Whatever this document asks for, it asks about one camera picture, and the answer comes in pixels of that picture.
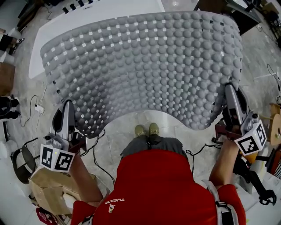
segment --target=electrical cord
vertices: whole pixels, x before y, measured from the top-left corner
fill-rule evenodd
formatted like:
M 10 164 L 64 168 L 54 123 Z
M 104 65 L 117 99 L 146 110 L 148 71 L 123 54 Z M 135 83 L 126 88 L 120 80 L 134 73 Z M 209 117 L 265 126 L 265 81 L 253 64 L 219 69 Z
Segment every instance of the electrical cord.
M 202 152 L 203 149 L 204 149 L 206 146 L 208 146 L 208 147 L 215 147 L 215 148 L 217 148 L 217 149 L 221 149 L 221 145 L 218 145 L 218 144 L 215 144 L 215 145 L 207 145 L 207 144 L 204 144 L 204 146 L 200 149 L 200 151 L 198 151 L 198 152 L 196 152 L 196 153 L 194 153 L 194 154 L 193 154 L 190 150 L 186 150 L 186 151 L 185 151 L 187 154 L 189 154 L 189 155 L 192 156 L 192 174 L 193 174 L 193 172 L 194 172 L 194 157 L 195 157 L 196 155 L 198 155 L 200 152 Z
M 46 6 L 44 6 L 44 7 L 48 10 L 48 13 L 49 13 L 49 15 L 48 15 L 46 20 L 51 20 L 51 19 L 49 19 L 49 17 L 51 16 L 52 12 L 50 12 L 49 9 Z
M 91 149 L 93 149 L 93 157 L 94 157 L 94 163 L 95 163 L 95 165 L 96 165 L 97 167 L 99 167 L 102 171 L 104 171 L 105 173 L 107 173 L 108 176 L 110 176 L 110 178 L 112 179 L 113 185 L 115 185 L 115 179 L 114 179 L 105 169 L 103 169 L 103 168 L 97 163 L 97 158 L 96 158 L 96 156 L 95 156 L 95 146 L 97 145 L 98 140 L 101 139 L 101 138 L 105 135 L 105 130 L 104 130 L 104 129 L 102 129 L 102 130 L 103 130 L 104 133 L 103 133 L 101 136 L 99 136 L 99 135 L 97 136 L 97 139 L 96 139 L 96 142 L 94 143 L 94 145 L 93 145 L 92 147 L 90 147 L 89 149 L 87 149 L 83 154 L 81 154 L 81 157 L 87 155 L 88 152 L 89 152 Z
M 44 92 L 43 92 L 43 95 L 42 95 L 42 98 L 41 98 L 40 101 L 39 101 L 39 105 L 40 105 L 40 106 L 42 106 L 42 101 L 43 101 L 43 99 L 44 99 L 47 86 L 48 86 L 48 84 L 46 84 L 45 89 L 44 89 Z M 35 137 L 37 136 L 37 128 L 38 128 L 38 123 L 39 123 L 40 116 L 41 116 L 41 113 L 39 113 L 39 116 L 38 116 L 37 125 L 36 125 L 36 129 L 35 129 Z M 34 141 L 34 149 L 35 149 L 35 146 L 37 146 L 36 141 L 37 141 L 37 140 Z
M 276 74 L 276 72 L 274 72 L 274 70 L 271 68 L 271 66 L 269 64 L 267 64 L 267 70 L 268 72 L 270 73 L 271 76 L 273 76 L 275 78 L 275 80 L 277 81 L 277 85 L 278 85 L 278 90 L 280 91 L 281 88 L 280 88 L 280 83 L 281 83 L 281 80 L 279 79 L 278 76 L 275 76 L 274 74 Z
M 30 120 L 30 118 L 31 118 L 31 101 L 32 101 L 32 99 L 34 98 L 34 97 L 36 97 L 36 103 L 35 103 L 35 106 L 37 106 L 37 99 L 38 99 L 38 96 L 37 95 L 34 95 L 34 96 L 32 96 L 32 98 L 30 99 L 30 104 L 29 104 L 29 118 L 25 121 L 25 123 L 22 125 L 22 115 L 21 114 L 19 114 L 20 115 L 20 124 L 21 124 L 21 127 L 25 127 L 25 125 L 26 125 L 26 123 L 27 123 L 27 121 L 29 121 Z

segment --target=person's arm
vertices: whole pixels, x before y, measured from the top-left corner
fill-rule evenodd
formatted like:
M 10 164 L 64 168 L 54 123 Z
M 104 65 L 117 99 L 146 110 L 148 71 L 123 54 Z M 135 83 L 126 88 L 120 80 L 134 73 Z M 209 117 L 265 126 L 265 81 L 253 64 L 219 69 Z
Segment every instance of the person's arm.
M 98 207 L 103 199 L 102 193 L 96 182 L 90 176 L 80 155 L 74 157 L 69 173 L 78 186 L 81 200 L 89 205 Z
M 232 171 L 238 155 L 239 148 L 235 142 L 226 139 L 220 151 L 219 158 L 212 169 L 209 181 L 218 189 L 231 183 Z

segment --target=black chair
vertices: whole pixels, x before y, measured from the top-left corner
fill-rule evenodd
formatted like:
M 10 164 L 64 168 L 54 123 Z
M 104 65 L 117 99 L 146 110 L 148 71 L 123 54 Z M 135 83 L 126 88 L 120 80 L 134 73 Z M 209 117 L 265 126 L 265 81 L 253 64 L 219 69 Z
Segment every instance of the black chair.
M 39 155 L 34 158 L 29 149 L 27 148 L 27 144 L 37 139 L 38 138 L 35 138 L 31 141 L 26 142 L 21 149 L 17 149 L 11 156 L 14 172 L 17 178 L 24 184 L 29 183 L 29 178 L 37 168 L 35 160 L 40 157 Z M 17 166 L 17 157 L 19 153 L 22 153 L 23 159 L 25 161 L 25 164 L 21 165 L 20 167 Z

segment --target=red shirt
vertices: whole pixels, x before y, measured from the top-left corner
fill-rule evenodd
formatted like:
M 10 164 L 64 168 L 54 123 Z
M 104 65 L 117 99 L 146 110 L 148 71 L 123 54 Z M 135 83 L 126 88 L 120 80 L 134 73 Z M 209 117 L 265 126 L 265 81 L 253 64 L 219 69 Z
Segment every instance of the red shirt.
M 225 185 L 218 193 L 220 201 L 235 208 L 239 225 L 245 225 L 235 186 Z M 94 225 L 217 225 L 213 195 L 194 182 L 185 157 L 164 150 L 126 156 L 118 167 L 114 191 L 98 208 L 76 201 L 71 224 L 92 214 Z

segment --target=cardboard box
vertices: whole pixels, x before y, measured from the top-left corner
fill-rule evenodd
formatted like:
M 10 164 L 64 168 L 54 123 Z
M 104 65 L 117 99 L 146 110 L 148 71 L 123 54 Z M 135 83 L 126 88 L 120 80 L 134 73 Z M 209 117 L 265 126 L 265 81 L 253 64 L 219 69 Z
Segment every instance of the cardboard box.
M 62 173 L 41 168 L 30 178 L 29 183 L 38 204 L 53 215 L 72 213 L 62 197 L 64 193 L 80 200 L 76 183 Z
M 0 62 L 0 95 L 9 95 L 14 87 L 13 65 Z

